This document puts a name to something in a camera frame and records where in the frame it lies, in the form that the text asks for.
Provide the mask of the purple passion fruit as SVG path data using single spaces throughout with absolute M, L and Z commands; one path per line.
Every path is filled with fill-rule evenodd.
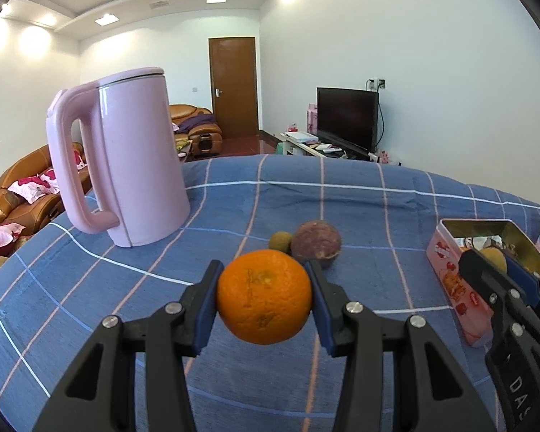
M 292 235 L 291 254 L 300 262 L 316 260 L 322 268 L 330 267 L 341 252 L 338 230 L 324 220 L 303 223 Z

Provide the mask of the black television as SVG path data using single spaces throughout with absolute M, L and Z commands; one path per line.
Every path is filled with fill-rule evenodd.
M 377 145 L 379 95 L 343 88 L 317 88 L 317 136 L 373 152 Z

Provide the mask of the small brown longan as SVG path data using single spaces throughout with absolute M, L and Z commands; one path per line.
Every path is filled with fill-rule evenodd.
M 292 252 L 292 233 L 286 231 L 275 232 L 268 241 L 268 248 L 289 255 Z

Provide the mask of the coffee table with fruit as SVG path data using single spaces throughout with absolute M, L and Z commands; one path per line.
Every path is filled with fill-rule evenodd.
M 177 157 L 181 163 L 189 160 L 192 156 L 193 140 L 192 139 L 177 139 L 175 141 Z

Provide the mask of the wall power socket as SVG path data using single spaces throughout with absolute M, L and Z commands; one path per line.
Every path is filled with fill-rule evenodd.
M 366 80 L 365 89 L 370 92 L 379 92 L 386 87 L 386 81 L 383 78 L 370 78 Z

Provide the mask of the brown wooden door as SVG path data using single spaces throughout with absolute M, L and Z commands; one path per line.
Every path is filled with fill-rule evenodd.
M 258 131 L 254 37 L 208 40 L 213 115 L 225 139 Z

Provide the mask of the brown leather sofa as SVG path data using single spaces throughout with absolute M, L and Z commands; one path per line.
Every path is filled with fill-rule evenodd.
M 16 161 L 0 176 L 0 268 L 13 253 L 64 212 L 59 193 L 28 204 L 8 191 L 15 180 L 42 174 L 54 177 L 46 145 Z

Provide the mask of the pink metal tin box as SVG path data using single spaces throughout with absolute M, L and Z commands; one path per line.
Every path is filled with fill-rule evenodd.
M 426 255 L 472 347 L 492 339 L 499 290 L 487 290 L 488 278 L 499 275 L 500 288 L 518 290 L 530 306 L 540 301 L 540 238 L 511 220 L 441 219 Z

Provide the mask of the pink floral cushion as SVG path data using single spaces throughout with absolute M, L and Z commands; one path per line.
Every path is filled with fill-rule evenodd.
M 55 177 L 42 174 L 15 180 L 8 191 L 20 196 L 28 204 L 34 204 L 41 197 L 58 194 L 59 187 Z

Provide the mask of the white tv stand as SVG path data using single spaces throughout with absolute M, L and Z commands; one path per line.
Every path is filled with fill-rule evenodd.
M 322 143 L 317 136 L 309 133 L 285 132 L 279 134 L 277 139 L 279 140 L 277 149 L 285 155 L 377 162 L 377 156 L 366 150 Z

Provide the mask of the pink electric kettle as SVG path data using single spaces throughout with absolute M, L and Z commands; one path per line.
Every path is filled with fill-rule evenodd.
M 96 213 L 78 178 L 75 123 L 81 127 Z M 190 203 L 163 69 L 131 69 L 58 92 L 45 130 L 61 198 L 78 230 L 106 232 L 116 246 L 131 248 L 158 242 L 187 220 Z

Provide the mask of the large orange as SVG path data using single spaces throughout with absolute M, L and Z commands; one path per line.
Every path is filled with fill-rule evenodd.
M 235 258 L 222 271 L 216 308 L 238 339 L 269 345 L 294 337 L 306 324 L 312 286 L 291 256 L 259 250 Z

